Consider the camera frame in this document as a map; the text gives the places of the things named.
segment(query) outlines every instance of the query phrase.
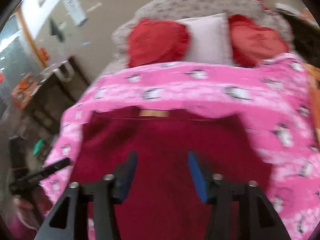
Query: human hand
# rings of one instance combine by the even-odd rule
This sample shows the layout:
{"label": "human hand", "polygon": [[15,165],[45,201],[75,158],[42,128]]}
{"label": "human hand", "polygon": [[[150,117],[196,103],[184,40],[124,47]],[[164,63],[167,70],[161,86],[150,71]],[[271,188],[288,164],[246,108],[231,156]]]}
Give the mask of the human hand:
{"label": "human hand", "polygon": [[[52,202],[44,193],[42,187],[38,186],[32,192],[33,199],[37,203],[37,207],[42,214],[45,214],[52,208]],[[35,218],[32,214],[34,206],[27,200],[22,199],[20,196],[15,196],[13,204],[16,206],[18,212],[21,214],[22,219],[26,224],[31,227],[36,227]]]}

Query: beige wall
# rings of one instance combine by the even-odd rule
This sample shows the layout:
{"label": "beige wall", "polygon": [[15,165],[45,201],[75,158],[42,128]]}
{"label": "beige wall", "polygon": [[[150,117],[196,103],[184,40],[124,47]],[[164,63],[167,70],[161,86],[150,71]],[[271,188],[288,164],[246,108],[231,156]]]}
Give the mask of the beige wall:
{"label": "beige wall", "polygon": [[[64,32],[66,43],[58,43],[50,36],[49,22],[46,21],[36,37],[39,47],[46,47],[52,62],[58,62],[63,55],[73,54],[89,79],[93,80],[112,60],[114,47],[112,32],[122,23],[130,20],[138,8],[152,0],[79,0],[86,11],[101,3],[96,9],[87,12],[89,20],[82,27],[75,27],[71,17],[60,1],[51,13],[57,24],[67,22]],[[273,7],[275,2],[290,5],[298,10],[304,8],[300,0],[265,0]]]}

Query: pink bed sheet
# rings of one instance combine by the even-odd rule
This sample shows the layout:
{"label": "pink bed sheet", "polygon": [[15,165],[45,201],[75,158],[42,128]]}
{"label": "pink bed sheet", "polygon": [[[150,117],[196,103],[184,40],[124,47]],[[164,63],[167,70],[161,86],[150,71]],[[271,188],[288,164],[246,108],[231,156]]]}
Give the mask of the pink bed sheet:
{"label": "pink bed sheet", "polygon": [[[76,161],[82,124],[93,110],[131,105],[184,108],[212,118],[239,113],[252,147],[273,164],[267,197],[292,240],[307,239],[315,229],[320,220],[320,154],[308,110],[307,73],[294,54],[281,54],[251,69],[171,62],[102,75],[63,114],[60,137],[47,164],[66,156]],[[71,171],[65,168],[43,182],[54,203]],[[92,220],[89,230],[94,239]]]}

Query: screw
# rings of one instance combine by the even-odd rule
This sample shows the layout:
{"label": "screw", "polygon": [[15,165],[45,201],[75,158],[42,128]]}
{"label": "screw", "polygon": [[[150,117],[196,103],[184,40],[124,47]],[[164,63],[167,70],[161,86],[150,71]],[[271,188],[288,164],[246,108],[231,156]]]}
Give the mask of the screw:
{"label": "screw", "polygon": [[103,180],[113,180],[115,176],[113,174],[107,174],[103,177]]}
{"label": "screw", "polygon": [[71,182],[69,185],[69,188],[77,188],[79,187],[79,183],[78,182]]}
{"label": "screw", "polygon": [[257,187],[258,186],[258,183],[255,180],[250,180],[248,182],[248,184],[249,184],[250,187]]}
{"label": "screw", "polygon": [[215,179],[215,180],[222,180],[223,176],[221,174],[213,174],[212,178]]}

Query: orange-red pillow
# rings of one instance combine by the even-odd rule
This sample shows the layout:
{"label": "orange-red pillow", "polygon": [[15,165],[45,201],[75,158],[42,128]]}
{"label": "orange-red pillow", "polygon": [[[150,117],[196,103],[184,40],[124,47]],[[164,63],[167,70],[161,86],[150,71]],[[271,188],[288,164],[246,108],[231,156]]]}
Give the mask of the orange-red pillow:
{"label": "orange-red pillow", "polygon": [[129,67],[179,61],[187,52],[189,33],[175,21],[141,19],[129,35]]}
{"label": "orange-red pillow", "polygon": [[233,60],[242,67],[254,67],[263,59],[289,52],[288,44],[273,29],[260,27],[242,15],[229,18]]}

